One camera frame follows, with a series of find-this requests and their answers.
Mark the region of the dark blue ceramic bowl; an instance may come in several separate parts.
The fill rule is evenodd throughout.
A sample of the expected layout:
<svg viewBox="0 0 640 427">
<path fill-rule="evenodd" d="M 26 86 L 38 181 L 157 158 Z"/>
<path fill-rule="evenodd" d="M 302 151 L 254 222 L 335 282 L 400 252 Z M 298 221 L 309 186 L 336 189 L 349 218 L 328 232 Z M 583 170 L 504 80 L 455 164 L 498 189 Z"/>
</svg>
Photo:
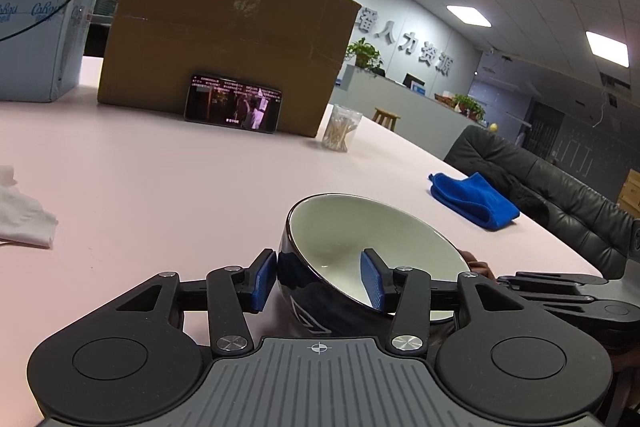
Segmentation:
<svg viewBox="0 0 640 427">
<path fill-rule="evenodd" d="M 320 337 L 385 338 L 413 270 L 454 282 L 469 265 L 431 225 L 361 196 L 324 193 L 288 212 L 278 254 L 282 294 Z"/>
</svg>

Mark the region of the brown cleaning cloth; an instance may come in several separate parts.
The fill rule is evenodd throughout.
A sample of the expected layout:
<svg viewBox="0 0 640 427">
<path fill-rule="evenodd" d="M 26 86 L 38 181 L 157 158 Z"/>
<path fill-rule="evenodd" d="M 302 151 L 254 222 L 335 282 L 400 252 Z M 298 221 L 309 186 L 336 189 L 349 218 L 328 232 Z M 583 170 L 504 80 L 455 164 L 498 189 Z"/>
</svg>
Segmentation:
<svg viewBox="0 0 640 427">
<path fill-rule="evenodd" d="M 459 251 L 459 254 L 472 272 L 483 275 L 492 281 L 496 279 L 487 262 L 477 260 L 469 251 Z"/>
</svg>

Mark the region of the black leather sofa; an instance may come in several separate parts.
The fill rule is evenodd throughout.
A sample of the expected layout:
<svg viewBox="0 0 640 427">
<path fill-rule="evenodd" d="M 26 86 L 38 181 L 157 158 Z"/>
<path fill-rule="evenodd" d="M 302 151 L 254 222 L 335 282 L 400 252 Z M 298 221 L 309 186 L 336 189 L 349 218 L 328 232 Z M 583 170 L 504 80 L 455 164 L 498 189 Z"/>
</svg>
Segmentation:
<svg viewBox="0 0 640 427">
<path fill-rule="evenodd" d="M 466 127 L 445 161 L 467 176 L 484 176 L 521 213 L 609 280 L 620 279 L 627 260 L 639 254 L 637 219 L 551 162 L 495 133 Z"/>
</svg>

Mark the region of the blue folded cloth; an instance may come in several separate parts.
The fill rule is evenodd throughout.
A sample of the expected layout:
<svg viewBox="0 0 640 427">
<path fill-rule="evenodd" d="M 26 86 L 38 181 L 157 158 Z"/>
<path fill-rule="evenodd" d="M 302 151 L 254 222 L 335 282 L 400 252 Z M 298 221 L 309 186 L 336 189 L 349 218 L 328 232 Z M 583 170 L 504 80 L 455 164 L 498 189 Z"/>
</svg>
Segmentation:
<svg viewBox="0 0 640 427">
<path fill-rule="evenodd" d="M 499 231 L 520 217 L 520 210 L 498 193 L 479 173 L 456 180 L 445 173 L 432 173 L 430 192 L 458 215 L 484 230 Z"/>
</svg>

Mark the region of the wooden stool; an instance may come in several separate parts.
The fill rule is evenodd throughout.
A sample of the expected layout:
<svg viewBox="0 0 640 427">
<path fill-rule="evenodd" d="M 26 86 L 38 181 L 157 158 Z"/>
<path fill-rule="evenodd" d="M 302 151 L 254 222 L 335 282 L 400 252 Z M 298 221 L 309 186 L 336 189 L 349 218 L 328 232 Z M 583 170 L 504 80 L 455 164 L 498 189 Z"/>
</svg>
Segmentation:
<svg viewBox="0 0 640 427">
<path fill-rule="evenodd" d="M 396 126 L 398 121 L 400 121 L 400 116 L 394 113 L 387 112 L 387 110 L 375 107 L 374 114 L 372 120 L 375 124 L 379 124 L 391 132 L 396 130 Z"/>
</svg>

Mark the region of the clear cotton swab container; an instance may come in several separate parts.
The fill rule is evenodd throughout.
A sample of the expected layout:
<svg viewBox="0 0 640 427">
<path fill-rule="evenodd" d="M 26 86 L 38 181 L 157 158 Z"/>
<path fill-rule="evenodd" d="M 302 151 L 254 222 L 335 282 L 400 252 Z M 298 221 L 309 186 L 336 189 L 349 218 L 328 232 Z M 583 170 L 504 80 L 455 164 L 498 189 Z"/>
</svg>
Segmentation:
<svg viewBox="0 0 640 427">
<path fill-rule="evenodd" d="M 334 105 L 322 136 L 322 145 L 334 152 L 347 153 L 361 119 L 362 114 L 355 109 Z"/>
</svg>

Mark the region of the grey reception counter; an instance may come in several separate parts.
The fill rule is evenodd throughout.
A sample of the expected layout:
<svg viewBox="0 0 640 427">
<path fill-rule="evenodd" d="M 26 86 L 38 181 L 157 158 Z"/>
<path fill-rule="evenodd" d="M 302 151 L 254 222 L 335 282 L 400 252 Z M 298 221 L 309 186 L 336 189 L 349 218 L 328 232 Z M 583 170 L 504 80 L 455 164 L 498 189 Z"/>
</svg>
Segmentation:
<svg viewBox="0 0 640 427">
<path fill-rule="evenodd" d="M 376 108 L 399 116 L 395 132 L 444 159 L 466 127 L 484 130 L 444 104 L 410 91 L 403 84 L 348 65 L 330 98 L 332 104 L 358 110 L 372 117 Z"/>
</svg>

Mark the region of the smartphone playing video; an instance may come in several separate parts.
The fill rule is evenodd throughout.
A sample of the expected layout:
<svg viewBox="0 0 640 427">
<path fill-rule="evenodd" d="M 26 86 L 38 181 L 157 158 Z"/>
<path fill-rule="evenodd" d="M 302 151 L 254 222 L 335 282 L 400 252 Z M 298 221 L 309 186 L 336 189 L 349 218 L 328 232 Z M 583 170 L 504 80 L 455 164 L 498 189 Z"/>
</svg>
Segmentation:
<svg viewBox="0 0 640 427">
<path fill-rule="evenodd" d="M 274 133 L 281 105 L 282 93 L 277 89 L 220 76 L 194 75 L 183 118 L 209 126 Z"/>
</svg>

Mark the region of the green potted plant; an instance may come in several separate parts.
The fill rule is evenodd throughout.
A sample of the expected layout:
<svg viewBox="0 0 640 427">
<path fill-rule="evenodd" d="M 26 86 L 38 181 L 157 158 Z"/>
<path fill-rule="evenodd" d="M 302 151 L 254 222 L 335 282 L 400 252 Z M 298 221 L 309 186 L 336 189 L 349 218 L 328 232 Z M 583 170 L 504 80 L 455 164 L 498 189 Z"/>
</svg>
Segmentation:
<svg viewBox="0 0 640 427">
<path fill-rule="evenodd" d="M 373 44 L 368 43 L 365 38 L 349 43 L 345 60 L 354 60 L 356 67 L 372 72 L 372 74 L 385 75 L 380 51 Z"/>
<path fill-rule="evenodd" d="M 485 109 L 475 98 L 471 98 L 469 95 L 456 94 L 454 103 L 456 103 L 456 108 L 459 109 L 459 112 L 472 121 L 480 122 L 484 119 Z"/>
</svg>

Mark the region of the computer monitor on counter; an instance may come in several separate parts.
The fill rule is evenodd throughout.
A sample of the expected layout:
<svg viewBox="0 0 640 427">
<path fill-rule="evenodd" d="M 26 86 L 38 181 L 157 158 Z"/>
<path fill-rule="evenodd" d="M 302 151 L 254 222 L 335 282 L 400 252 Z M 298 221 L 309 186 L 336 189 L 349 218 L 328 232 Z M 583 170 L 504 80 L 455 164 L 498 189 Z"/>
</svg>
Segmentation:
<svg viewBox="0 0 640 427">
<path fill-rule="evenodd" d="M 411 74 L 405 75 L 402 84 L 412 92 L 419 93 L 420 95 L 425 95 L 425 82 L 419 78 L 414 77 Z"/>
</svg>

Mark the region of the white crumpled cloth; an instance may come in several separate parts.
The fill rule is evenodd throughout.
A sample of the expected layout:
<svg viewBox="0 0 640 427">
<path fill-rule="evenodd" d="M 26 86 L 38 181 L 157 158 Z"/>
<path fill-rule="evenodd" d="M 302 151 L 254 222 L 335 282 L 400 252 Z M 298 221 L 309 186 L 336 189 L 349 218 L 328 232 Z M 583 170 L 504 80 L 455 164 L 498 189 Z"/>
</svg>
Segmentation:
<svg viewBox="0 0 640 427">
<path fill-rule="evenodd" d="M 58 219 L 17 188 L 12 166 L 1 166 L 0 178 L 1 243 L 50 249 Z"/>
</svg>

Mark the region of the large brown cardboard box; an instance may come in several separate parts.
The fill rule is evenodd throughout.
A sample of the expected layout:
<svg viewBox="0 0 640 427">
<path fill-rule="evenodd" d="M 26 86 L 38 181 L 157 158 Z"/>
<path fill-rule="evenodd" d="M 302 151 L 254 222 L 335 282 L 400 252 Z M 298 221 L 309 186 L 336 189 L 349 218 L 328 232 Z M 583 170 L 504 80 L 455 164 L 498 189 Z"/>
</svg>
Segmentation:
<svg viewBox="0 0 640 427">
<path fill-rule="evenodd" d="M 196 74 L 281 91 L 278 131 L 315 136 L 345 58 L 352 0 L 118 0 L 98 101 L 180 114 Z"/>
</svg>

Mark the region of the light blue cardboard box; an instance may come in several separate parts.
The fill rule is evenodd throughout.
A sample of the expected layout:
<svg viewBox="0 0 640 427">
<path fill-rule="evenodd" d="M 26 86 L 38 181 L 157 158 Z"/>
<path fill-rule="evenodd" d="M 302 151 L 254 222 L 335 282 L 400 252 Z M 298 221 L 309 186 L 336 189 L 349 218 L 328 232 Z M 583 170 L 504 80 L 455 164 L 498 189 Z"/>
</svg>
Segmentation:
<svg viewBox="0 0 640 427">
<path fill-rule="evenodd" d="M 96 0 L 1 0 L 1 98 L 53 102 L 78 85 Z"/>
</svg>

